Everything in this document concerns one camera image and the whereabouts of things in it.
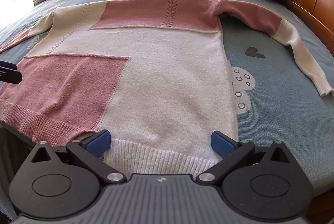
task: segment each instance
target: bed sheet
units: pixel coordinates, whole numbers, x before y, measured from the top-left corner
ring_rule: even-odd
[[[48,0],[0,32],[0,45],[33,26],[59,6],[105,0]],[[283,16],[299,31],[304,45],[334,87],[334,57],[316,35],[291,11],[275,0],[240,0],[259,4]],[[312,182],[315,195],[334,186],[334,97],[319,97],[313,83],[295,64],[292,50],[264,33],[230,17],[221,17],[223,44],[234,78],[252,76],[256,85],[242,90],[237,106],[239,139],[269,146],[284,141]],[[0,54],[0,60],[18,63],[48,32],[34,36]],[[235,91],[236,99],[240,89]]]

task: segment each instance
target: cable knit pattern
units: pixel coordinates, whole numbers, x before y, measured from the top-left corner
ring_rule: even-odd
[[[83,23],[85,23],[85,21],[88,18],[88,15],[89,15],[89,9],[90,9],[90,5],[89,4],[85,4],[83,6],[81,18],[80,18],[80,21],[79,21],[77,27],[75,27],[74,29],[70,30],[67,34],[65,34],[49,51],[46,52],[47,54],[52,53],[61,43],[64,42],[64,40],[68,36],[70,36],[72,33],[74,33],[77,28],[79,28]]]
[[[177,0],[169,0],[167,6],[166,17],[162,22],[162,26],[171,27],[173,24],[173,20],[175,18],[177,8]]]

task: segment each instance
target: knit sweater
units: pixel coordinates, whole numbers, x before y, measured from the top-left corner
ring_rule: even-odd
[[[57,8],[1,47],[51,28],[18,64],[22,82],[0,89],[0,120],[53,146],[108,129],[112,142],[105,162],[120,172],[196,176],[220,160],[210,146],[214,130],[238,139],[218,18],[223,12],[290,45],[319,94],[333,92],[297,30],[261,6],[102,1]]]

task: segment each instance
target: logo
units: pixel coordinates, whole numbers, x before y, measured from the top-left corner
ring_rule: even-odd
[[[167,179],[164,178],[164,177],[160,177],[160,178],[157,179],[157,181],[163,183],[163,182],[167,181]]]

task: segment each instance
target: pink knit panel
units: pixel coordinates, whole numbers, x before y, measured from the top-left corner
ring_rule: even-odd
[[[257,4],[245,1],[219,0],[219,13],[227,12],[254,30],[273,36],[277,33],[283,17]]]
[[[18,85],[0,89],[0,115],[33,141],[64,145],[95,130],[128,57],[48,54],[24,57]]]
[[[91,29],[152,26],[221,31],[218,3],[219,0],[108,1],[100,21]]]
[[[16,46],[17,44],[23,42],[24,40],[29,38],[29,31],[25,30],[24,32],[18,34],[17,36],[15,36],[12,40],[8,41],[5,45],[2,45],[0,47],[0,53],[4,52],[7,49],[10,49],[11,47]]]

